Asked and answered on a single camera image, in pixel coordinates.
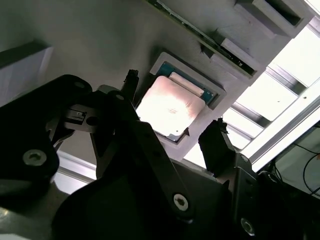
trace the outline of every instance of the gray surface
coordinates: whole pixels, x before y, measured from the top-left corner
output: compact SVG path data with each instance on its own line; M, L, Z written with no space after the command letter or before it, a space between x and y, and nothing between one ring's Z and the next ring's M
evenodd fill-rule
M234 10L235 0L164 2L206 33L219 28L265 66L289 41L283 36L265 37ZM88 81L93 89L102 84L120 89L129 69L139 70L143 79L154 64L158 50L165 48L226 90L224 102L215 109L214 116L208 117L208 123L221 116L247 88L221 67L210 63L201 53L196 38L143 0L1 0L0 32L0 51L33 38L54 47L46 81L73 74ZM196 137L181 155L194 145ZM89 140L88 134L76 133L61 150L94 163Z
M52 220L67 196L53 183L47 194L35 202L21 202L13 209L0 207L0 234L15 234L28 240L51 239Z
M296 142L298 145L305 147L310 151L320 153L320 129L314 128L313 131L307 134L305 138ZM310 193L304 184L303 170L307 161L314 155L315 154L308 152L301 147L293 146L276 163L283 181L306 193ZM320 161L315 157L305 170L305 181L313 190L320 186L319 169Z

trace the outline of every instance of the white plastic component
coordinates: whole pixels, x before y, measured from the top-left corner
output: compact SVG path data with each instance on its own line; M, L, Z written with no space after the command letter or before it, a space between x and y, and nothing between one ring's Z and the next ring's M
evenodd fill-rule
M300 0L238 0L235 9L269 38L295 38L313 17L307 4Z
M180 136L206 103L165 76L159 76L144 95L136 112L158 133Z
M205 92L203 89L201 89L200 87L197 87L192 82L189 82L188 80L186 80L185 78L183 78L182 76L180 76L175 72L170 74L169 79L174 81L176 84L179 84L181 87L184 87L185 89L187 89L188 91L190 91L191 93L193 93L199 98Z

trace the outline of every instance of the black plastic part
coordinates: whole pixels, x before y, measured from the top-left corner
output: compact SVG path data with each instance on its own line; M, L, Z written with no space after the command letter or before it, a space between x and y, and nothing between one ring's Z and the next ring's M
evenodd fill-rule
M199 137L206 169L218 177L234 161L236 151L231 144L226 124L214 120Z
M32 195L40 192L40 186L49 184L59 167L53 146L59 141L55 139L59 121L51 124L50 129L47 129L48 123L91 91L91 86L84 80L64 75L0 108L1 136L4 139L1 143L1 197ZM26 165L23 155L29 150L43 151L46 155L44 164Z
M137 86L139 83L138 71L129 70L128 75L125 78L121 92L125 95L132 103L135 98Z
M188 200L197 204L194 221L187 224L168 218L149 175L124 157L62 204L53 221L54 239L232 239L231 195L214 178L173 164L189 190Z

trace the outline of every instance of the metal frame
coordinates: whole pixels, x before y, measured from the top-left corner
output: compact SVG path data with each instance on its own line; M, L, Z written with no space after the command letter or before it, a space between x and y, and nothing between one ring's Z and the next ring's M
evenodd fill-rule
M300 114L297 114L296 117L292 119L285 127L280 129L278 132L275 132L274 137L267 141L250 157L250 160L252 161L252 169L255 172L260 170L264 165L266 165L276 155L278 155L284 148L294 142L298 137L300 137L315 123L317 123L319 119L320 96L318 96L311 104L309 104L308 107L304 109L304 111L302 111Z

